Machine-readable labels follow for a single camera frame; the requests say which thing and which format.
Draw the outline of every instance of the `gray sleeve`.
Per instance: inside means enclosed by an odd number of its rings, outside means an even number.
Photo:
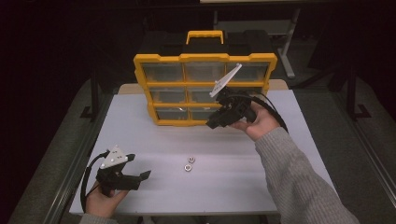
[[[359,223],[283,128],[256,141],[268,190],[288,223]]]
[[[114,219],[84,214],[79,224],[118,224]]]

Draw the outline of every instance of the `human hand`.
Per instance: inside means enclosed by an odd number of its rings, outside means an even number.
[[[250,107],[257,114],[253,123],[239,120],[230,126],[244,131],[253,141],[259,140],[266,133],[280,127],[276,119],[264,107],[254,102],[251,103]]]
[[[128,194],[129,190],[121,190],[115,194],[115,190],[110,191],[110,197],[102,194],[102,188],[96,181],[92,187],[92,192],[88,195],[86,203],[86,213],[97,217],[113,216],[119,203]]]

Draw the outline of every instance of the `black cable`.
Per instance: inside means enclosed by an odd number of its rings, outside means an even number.
[[[88,184],[88,179],[90,177],[90,173],[91,173],[91,169],[94,163],[96,163],[97,160],[99,160],[100,158],[105,158],[107,157],[108,153],[110,153],[110,151],[106,151],[104,153],[99,154],[97,157],[95,157],[90,165],[85,169],[85,173],[84,176],[82,177],[82,183],[81,183],[81,191],[79,194],[79,198],[81,200],[81,207],[82,207],[82,211],[84,211],[85,213],[85,206],[87,204],[87,197],[88,195],[94,190],[96,189],[99,185],[97,185],[95,188],[91,189],[90,192],[88,194],[85,194],[86,190],[87,190],[87,184]]]
[[[277,113],[277,110],[276,110],[275,106],[273,105],[273,103],[270,101],[270,99],[269,99],[266,95],[262,94],[262,92],[259,92],[259,91],[253,91],[253,92],[256,92],[256,93],[262,95],[262,96],[270,103],[271,107],[272,107],[272,108],[275,110],[275,112]]]
[[[244,94],[235,94],[232,93],[230,95],[228,95],[226,98],[221,99],[221,101],[228,99],[228,98],[233,98],[233,97],[242,97],[242,98],[246,98],[249,99],[259,105],[261,105],[262,107],[264,107],[266,110],[268,110],[268,112],[277,120],[277,122],[279,123],[279,125],[285,129],[286,132],[289,132],[288,130],[288,126],[286,125],[285,120],[282,119],[282,117],[280,116],[280,114],[276,111],[275,106],[272,104],[272,102],[262,93],[260,93],[261,95],[263,95],[265,97],[265,99],[268,100],[268,102],[270,102],[271,106],[269,106],[267,103],[265,103],[262,99],[255,97],[255,96],[250,96],[250,95],[244,95]]]

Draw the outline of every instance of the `small metal part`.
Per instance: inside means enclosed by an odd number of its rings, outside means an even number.
[[[191,171],[191,169],[192,169],[191,164],[187,164],[187,165],[184,166],[184,170],[187,171],[187,172]]]
[[[195,158],[194,157],[189,157],[189,163],[194,163],[195,162]]]

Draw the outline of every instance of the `table surface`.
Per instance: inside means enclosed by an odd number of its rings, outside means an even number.
[[[268,91],[288,125],[290,136],[306,154],[314,170],[332,187],[304,116],[292,91]],[[151,170],[140,189],[131,191],[117,213],[133,216],[270,214],[276,206],[266,187],[265,172],[254,143],[233,128],[157,126],[147,112],[144,94],[115,95],[90,161],[118,145],[135,154],[123,173],[139,175]],[[186,172],[188,157],[195,162]],[[88,188],[93,185],[93,167]],[[70,213],[81,214],[77,197]]]

